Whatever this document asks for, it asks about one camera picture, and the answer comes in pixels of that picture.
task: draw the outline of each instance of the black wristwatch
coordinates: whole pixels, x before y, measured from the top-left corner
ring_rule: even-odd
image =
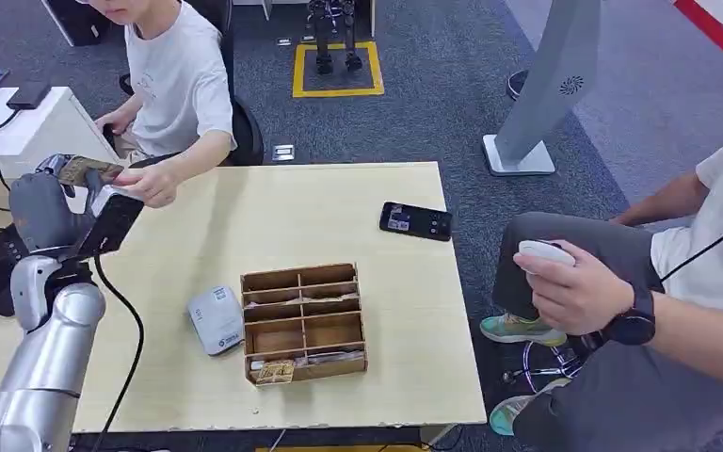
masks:
[[[641,346],[655,336],[654,301],[648,287],[631,285],[634,288],[634,307],[614,317],[602,332],[607,339],[626,346]]]

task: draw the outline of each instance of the man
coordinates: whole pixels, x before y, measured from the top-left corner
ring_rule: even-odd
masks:
[[[125,26],[135,95],[96,121],[111,124],[116,147],[132,162],[173,155],[116,180],[150,207],[176,199],[177,186],[222,162],[236,148],[220,33],[187,2],[79,0]]]
[[[689,215],[690,227],[658,234],[629,227]],[[514,218],[493,290],[506,314],[481,322],[484,335],[553,346],[565,333],[604,331],[612,340],[574,380],[501,403],[492,428],[545,451],[691,450],[713,439],[723,430],[723,242],[661,279],[721,236],[723,148],[611,222]],[[536,239],[558,240],[575,266],[517,253]],[[613,326],[639,304],[655,332],[636,341]],[[618,342],[631,339],[645,344]]]

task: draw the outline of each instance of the white controller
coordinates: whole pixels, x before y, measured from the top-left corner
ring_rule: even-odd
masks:
[[[550,259],[565,266],[575,265],[575,258],[572,257],[571,254],[550,242],[523,240],[520,242],[520,254]]]

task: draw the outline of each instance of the knee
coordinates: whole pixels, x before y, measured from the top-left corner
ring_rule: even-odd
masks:
[[[506,226],[506,234],[519,237],[520,240],[528,238],[542,238],[538,235],[545,229],[553,214],[545,212],[525,212],[511,219]]]
[[[514,419],[514,436],[543,451],[572,452],[569,432],[551,407],[552,401],[549,394],[537,395]]]

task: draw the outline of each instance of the small robot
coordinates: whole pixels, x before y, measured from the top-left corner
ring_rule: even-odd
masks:
[[[338,34],[337,19],[345,25],[345,65],[350,72],[362,68],[362,59],[356,54],[356,0],[310,0],[307,19],[317,40],[317,72],[333,72],[329,54],[329,37]]]

